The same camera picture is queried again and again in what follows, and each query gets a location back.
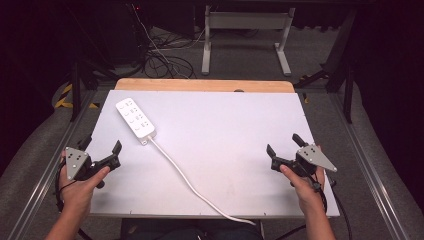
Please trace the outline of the black metal stand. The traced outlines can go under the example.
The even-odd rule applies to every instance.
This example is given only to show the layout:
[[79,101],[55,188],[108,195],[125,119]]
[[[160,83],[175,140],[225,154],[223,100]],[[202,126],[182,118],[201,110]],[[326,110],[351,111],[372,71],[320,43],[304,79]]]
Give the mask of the black metal stand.
[[327,76],[328,82],[325,85],[325,89],[328,93],[336,93],[341,87],[344,87],[342,110],[349,124],[352,123],[351,104],[354,78],[353,69],[347,58],[346,46],[349,41],[351,29],[354,25],[356,13],[356,9],[351,9],[348,12],[326,62],[321,66],[321,70],[311,76],[304,76],[294,85],[296,89],[301,89]]
[[73,105],[71,122],[74,122],[82,111],[81,85],[84,85],[87,90],[96,90],[98,88],[100,77],[96,75],[96,72],[108,80],[117,79],[116,74],[92,60],[80,58],[73,64],[70,80]]

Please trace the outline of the white metal desk frame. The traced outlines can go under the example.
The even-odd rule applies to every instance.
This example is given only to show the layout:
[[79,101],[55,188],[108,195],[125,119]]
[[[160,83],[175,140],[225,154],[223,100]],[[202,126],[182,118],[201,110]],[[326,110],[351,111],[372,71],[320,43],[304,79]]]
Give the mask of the white metal desk frame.
[[283,13],[249,13],[249,12],[218,12],[212,11],[212,6],[207,5],[204,13],[204,47],[201,73],[210,73],[211,62],[211,29],[258,29],[258,30],[281,30],[281,40],[274,44],[276,54],[283,74],[292,74],[285,55],[285,44],[290,32],[295,15],[295,8],[289,8]]

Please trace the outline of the wooden table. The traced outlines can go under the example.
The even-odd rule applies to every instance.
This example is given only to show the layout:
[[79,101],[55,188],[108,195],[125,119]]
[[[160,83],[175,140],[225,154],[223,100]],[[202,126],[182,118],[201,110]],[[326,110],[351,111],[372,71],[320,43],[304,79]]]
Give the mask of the wooden table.
[[287,81],[122,78],[115,90],[294,93]]

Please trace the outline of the dark equipment cabinet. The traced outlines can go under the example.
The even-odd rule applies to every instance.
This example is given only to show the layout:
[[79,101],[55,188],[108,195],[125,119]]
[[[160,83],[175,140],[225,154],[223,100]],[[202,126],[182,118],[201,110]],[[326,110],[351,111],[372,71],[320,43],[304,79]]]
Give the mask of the dark equipment cabinet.
[[146,32],[133,4],[109,5],[108,50],[115,64],[136,65],[145,62],[148,50]]

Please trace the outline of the person's left hand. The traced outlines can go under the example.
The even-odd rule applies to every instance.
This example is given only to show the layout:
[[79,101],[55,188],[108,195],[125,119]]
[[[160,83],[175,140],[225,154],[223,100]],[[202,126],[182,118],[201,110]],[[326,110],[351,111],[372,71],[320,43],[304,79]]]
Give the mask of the person's left hand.
[[94,189],[109,172],[110,168],[106,166],[88,180],[72,182],[67,178],[67,169],[63,167],[59,179],[60,195],[64,203],[62,214],[87,216]]

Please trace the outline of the white board table cover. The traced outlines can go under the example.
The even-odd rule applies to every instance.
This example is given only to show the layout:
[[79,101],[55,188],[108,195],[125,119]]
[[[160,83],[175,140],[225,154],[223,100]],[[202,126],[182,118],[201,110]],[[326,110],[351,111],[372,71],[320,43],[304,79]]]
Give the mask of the white board table cover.
[[[132,98],[156,128],[142,145],[115,105]],[[93,159],[122,144],[121,166],[95,191],[98,216],[297,218],[289,181],[271,169],[270,145],[294,158],[292,135],[314,141],[300,100],[288,93],[109,92],[87,148]]]

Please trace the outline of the aluminium rail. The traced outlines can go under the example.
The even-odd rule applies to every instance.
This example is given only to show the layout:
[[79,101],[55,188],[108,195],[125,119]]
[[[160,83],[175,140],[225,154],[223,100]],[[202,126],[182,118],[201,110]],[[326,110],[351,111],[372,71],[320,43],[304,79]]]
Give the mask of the aluminium rail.
[[350,143],[353,145],[354,153],[361,169],[371,194],[376,202],[376,205],[382,215],[382,218],[390,232],[393,240],[410,240],[405,228],[402,226],[398,214],[395,211],[394,205],[388,195],[388,192],[378,176],[378,173],[370,162],[366,152],[364,151],[354,127],[346,120],[343,103],[336,94],[329,94],[338,116],[341,119],[342,125],[347,132]]
[[75,135],[96,90],[82,94],[81,112],[56,110],[21,146],[0,178],[0,240],[23,240],[54,182],[61,151]]

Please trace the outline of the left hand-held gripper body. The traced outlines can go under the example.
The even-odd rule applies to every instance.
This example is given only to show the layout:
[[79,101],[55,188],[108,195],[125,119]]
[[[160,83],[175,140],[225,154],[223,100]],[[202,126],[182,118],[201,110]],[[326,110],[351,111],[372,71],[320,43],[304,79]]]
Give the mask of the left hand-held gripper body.
[[119,155],[111,154],[100,161],[92,161],[87,152],[67,147],[65,149],[67,178],[69,180],[85,181],[96,175],[104,167],[111,171],[120,167]]

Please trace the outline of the person's right hand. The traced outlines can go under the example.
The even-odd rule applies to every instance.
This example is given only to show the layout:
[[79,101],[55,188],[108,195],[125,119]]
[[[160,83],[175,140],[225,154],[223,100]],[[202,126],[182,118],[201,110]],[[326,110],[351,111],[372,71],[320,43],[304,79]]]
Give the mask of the person's right hand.
[[282,174],[294,185],[296,194],[299,199],[299,206],[305,216],[324,214],[324,204],[321,196],[316,192],[311,184],[299,177],[289,167],[280,166]]

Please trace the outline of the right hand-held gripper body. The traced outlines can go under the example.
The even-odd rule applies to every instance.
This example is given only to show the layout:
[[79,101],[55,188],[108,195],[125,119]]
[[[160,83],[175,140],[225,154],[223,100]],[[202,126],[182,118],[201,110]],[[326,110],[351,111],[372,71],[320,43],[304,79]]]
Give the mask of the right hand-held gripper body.
[[294,160],[287,160],[276,155],[271,159],[271,169],[279,172],[280,166],[289,167],[300,177],[308,177],[316,172],[318,167],[336,172],[337,167],[327,158],[327,156],[316,145],[301,147],[295,155]]

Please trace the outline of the white power strip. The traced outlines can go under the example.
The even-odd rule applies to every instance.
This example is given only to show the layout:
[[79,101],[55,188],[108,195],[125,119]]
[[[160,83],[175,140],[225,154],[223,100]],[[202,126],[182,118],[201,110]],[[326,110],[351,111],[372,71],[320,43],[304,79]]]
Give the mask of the white power strip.
[[119,101],[115,107],[142,145],[156,136],[155,126],[132,98]]

